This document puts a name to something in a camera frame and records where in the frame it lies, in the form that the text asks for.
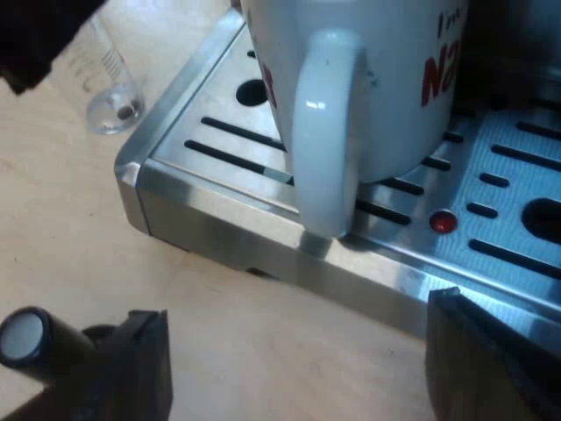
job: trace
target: drip tray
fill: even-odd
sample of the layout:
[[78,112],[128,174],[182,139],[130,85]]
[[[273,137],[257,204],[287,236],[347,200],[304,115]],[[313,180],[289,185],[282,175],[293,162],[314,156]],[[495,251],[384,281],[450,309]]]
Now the drip tray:
[[459,103],[434,154],[362,185],[352,233],[327,241],[299,223],[260,77],[232,10],[117,157],[134,226],[421,337],[429,292],[457,285],[561,354],[559,103]]

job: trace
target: round hole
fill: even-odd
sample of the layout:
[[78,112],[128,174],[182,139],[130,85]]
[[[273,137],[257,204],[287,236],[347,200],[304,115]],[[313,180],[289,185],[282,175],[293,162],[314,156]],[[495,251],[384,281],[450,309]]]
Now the round hole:
[[246,107],[256,107],[266,102],[265,83],[260,79],[253,79],[241,85],[236,92],[236,99]]
[[439,234],[450,234],[458,228],[458,219],[449,210],[439,210],[430,217],[430,226]]

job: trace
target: red text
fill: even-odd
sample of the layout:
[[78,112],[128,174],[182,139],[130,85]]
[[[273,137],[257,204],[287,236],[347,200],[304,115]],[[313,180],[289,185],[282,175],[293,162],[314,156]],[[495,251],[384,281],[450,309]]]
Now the red text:
[[460,42],[456,40],[450,47],[444,44],[440,50],[438,64],[434,58],[429,58],[424,65],[422,107],[430,101],[430,92],[433,98],[438,98],[441,90],[446,93],[453,85],[454,76],[458,72]]

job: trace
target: shot glass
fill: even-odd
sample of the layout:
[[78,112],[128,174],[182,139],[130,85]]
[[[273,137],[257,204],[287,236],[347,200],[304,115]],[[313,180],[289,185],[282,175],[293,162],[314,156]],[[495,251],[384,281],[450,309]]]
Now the shot glass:
[[144,112],[144,98],[94,15],[53,62],[50,82],[98,134],[122,132]]

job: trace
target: slot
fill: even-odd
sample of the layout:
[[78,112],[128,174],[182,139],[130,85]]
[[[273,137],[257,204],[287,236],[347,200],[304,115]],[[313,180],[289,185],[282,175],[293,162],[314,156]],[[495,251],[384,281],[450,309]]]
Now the slot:
[[216,158],[217,160],[221,160],[224,162],[229,162],[237,167],[247,169],[252,171],[253,173],[257,173],[259,175],[263,175],[271,180],[275,180],[276,182],[284,182],[288,185],[291,185],[292,177],[286,173],[282,173],[281,171],[277,171],[276,169],[267,168],[260,164],[257,164],[252,161],[245,160],[240,158],[236,155],[232,155],[230,153],[226,153],[215,149],[214,147],[204,145],[199,143],[195,140],[188,140],[185,142],[185,147],[187,149],[191,149],[193,151],[197,151],[199,153],[204,153],[207,156],[212,158]]
[[493,145],[491,146],[491,150],[498,155],[507,156],[508,158],[513,158],[515,160],[528,162],[528,164],[535,164],[540,167],[561,172],[561,162],[559,161],[550,160],[549,158],[544,158],[543,156],[534,155],[532,153],[519,151],[518,149],[501,145]]
[[424,194],[424,188],[414,184],[412,182],[406,182],[405,180],[401,180],[399,178],[388,178],[383,182],[380,182],[382,186],[389,187],[390,189],[396,189],[399,191],[403,191],[405,193],[409,193],[413,196],[422,196]]
[[440,171],[450,171],[452,168],[452,164],[450,164],[450,162],[441,160],[439,158],[433,158],[432,156],[425,158],[422,164],[425,167],[431,167]]
[[487,184],[491,184],[492,186],[495,187],[501,187],[502,189],[505,189],[510,185],[510,181],[508,179],[489,173],[481,173],[479,179],[482,182],[486,182]]
[[460,143],[464,143],[464,136],[455,132],[446,132],[444,134],[444,140],[448,140],[449,142],[460,144]]
[[399,225],[407,226],[411,224],[411,218],[403,215],[400,212],[384,208],[378,204],[370,203],[365,200],[357,200],[356,209],[374,215],[375,217],[384,218],[388,221],[394,222]]
[[529,103],[535,107],[547,108],[552,111],[561,111],[561,103],[557,101],[542,98],[530,98]]
[[268,136],[263,136],[262,134],[242,129],[241,127],[237,127],[236,125],[229,125],[228,123],[216,120],[215,118],[204,117],[201,119],[201,123],[203,123],[204,125],[209,125],[210,127],[214,127],[215,129],[222,130],[223,132],[228,132],[242,138],[253,140],[254,142],[260,143],[261,145],[274,147],[275,149],[278,149],[282,152],[287,151],[280,142],[277,142],[276,140],[273,140]]
[[466,208],[471,213],[484,218],[495,219],[499,216],[499,212],[497,212],[497,210],[479,203],[469,203]]
[[561,280],[561,268],[552,266],[543,261],[532,259],[531,257],[524,256],[507,250],[505,248],[497,247],[478,239],[472,239],[469,242],[469,247],[476,252],[486,254],[487,256],[501,259],[521,268],[526,268],[540,275],[549,276],[550,278]]
[[538,136],[544,136],[553,140],[561,140],[561,132],[540,125],[521,121],[516,125],[516,128],[526,133],[537,134]]

